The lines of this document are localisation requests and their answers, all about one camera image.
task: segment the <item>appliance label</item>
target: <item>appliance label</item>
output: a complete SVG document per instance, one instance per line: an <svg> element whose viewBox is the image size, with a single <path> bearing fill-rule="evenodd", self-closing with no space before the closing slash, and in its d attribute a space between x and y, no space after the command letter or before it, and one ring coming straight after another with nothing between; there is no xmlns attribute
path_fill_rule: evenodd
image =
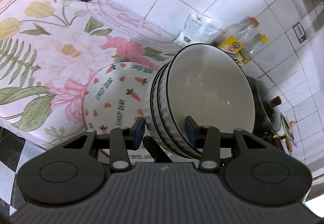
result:
<svg viewBox="0 0 324 224"><path fill-rule="evenodd" d="M302 24L298 22L296 25L293 26L293 29L296 33L299 43L303 43L307 39L307 37Z"/></svg>

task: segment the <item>stack of bowls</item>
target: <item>stack of bowls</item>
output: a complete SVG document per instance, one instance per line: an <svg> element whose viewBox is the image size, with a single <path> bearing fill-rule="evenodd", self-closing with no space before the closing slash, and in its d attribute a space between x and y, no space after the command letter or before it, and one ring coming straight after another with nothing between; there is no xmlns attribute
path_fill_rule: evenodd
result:
<svg viewBox="0 0 324 224"><path fill-rule="evenodd" d="M173 154L199 159L201 150L185 133L186 116L224 133L253 131L255 108L247 78L230 56L211 45L182 49L146 91L144 118L154 140Z"/></svg>

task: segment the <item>plastic bag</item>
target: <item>plastic bag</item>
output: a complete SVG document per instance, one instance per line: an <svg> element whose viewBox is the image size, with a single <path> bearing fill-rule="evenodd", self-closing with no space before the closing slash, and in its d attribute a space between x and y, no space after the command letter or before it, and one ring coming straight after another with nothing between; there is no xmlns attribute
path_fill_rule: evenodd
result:
<svg viewBox="0 0 324 224"><path fill-rule="evenodd" d="M190 14L175 43L182 48L194 43L208 43L219 31L219 26L211 17L199 13Z"/></svg>

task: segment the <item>carrot print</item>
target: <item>carrot print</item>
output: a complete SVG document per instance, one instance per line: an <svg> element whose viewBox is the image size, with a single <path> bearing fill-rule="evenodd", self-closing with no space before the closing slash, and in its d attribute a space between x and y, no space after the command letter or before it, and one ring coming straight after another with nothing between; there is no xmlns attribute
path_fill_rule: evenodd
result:
<svg viewBox="0 0 324 224"><path fill-rule="evenodd" d="M107 129L108 129L108 128L107 128L106 126L104 126L104 125L100 125L99 129L102 131L103 134L108 133L108 132L107 132Z"/></svg>
<svg viewBox="0 0 324 224"><path fill-rule="evenodd" d="M130 95L133 99L141 101L140 97L133 91L133 89L126 89L126 95Z"/></svg>
<svg viewBox="0 0 324 224"><path fill-rule="evenodd" d="M112 71L115 70L115 69L116 69L116 65L113 64L113 65L111 65L111 66L106 70L106 73L112 72Z"/></svg>
<svg viewBox="0 0 324 224"><path fill-rule="evenodd" d="M147 79L143 79L140 77L135 77L134 78L137 82L141 83L142 85L145 85L147 83Z"/></svg>
<svg viewBox="0 0 324 224"><path fill-rule="evenodd" d="M144 116L143 114L143 109L138 109L137 110L137 113L140 115L140 116L137 116L137 117L134 117L134 120L137 121L138 118L142 118Z"/></svg>
<svg viewBox="0 0 324 224"><path fill-rule="evenodd" d="M142 117L144 116L144 114L143 114L143 109L138 109L138 110L137 110L137 113L138 113L140 116L142 116Z"/></svg>

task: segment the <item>yellow bottle cap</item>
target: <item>yellow bottle cap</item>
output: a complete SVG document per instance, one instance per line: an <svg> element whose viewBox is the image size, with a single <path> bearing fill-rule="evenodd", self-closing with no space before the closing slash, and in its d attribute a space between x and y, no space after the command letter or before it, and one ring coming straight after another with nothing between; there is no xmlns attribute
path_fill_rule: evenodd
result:
<svg viewBox="0 0 324 224"><path fill-rule="evenodd" d="M269 39L265 35L261 35L261 41L263 44L267 44L269 42Z"/></svg>

